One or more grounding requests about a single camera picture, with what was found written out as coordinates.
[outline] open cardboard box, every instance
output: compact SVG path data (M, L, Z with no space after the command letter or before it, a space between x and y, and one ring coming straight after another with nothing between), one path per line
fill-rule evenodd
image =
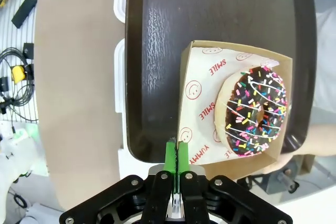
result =
M203 41L195 40L189 44L189 46L183 51L181 57L181 69L180 69L180 108L184 97L184 87L186 81L186 74L188 70L188 62L190 58L190 52L193 47L201 48L223 48L231 49L234 51L246 52L250 54L260 55L269 59L273 59L279 62L279 65L273 67L273 71L279 74L283 80L286 87L287 100L290 104L290 94L291 94L291 78L292 78L292 59L284 55L272 52L266 49L256 48L252 46L233 44L227 42L216 42L216 41ZM212 164L202 165L205 168L206 177L208 179L213 178L217 175L225 175L230 179L238 179L249 174L255 173L264 167L276 162L280 155L281 147L283 144L283 139L285 137L287 119L290 116L290 110L287 108L287 116L283 123L283 128L280 131L279 136L276 140L272 141L270 147L259 155L254 155L252 157L244 157L233 160L227 160L223 162L217 162Z

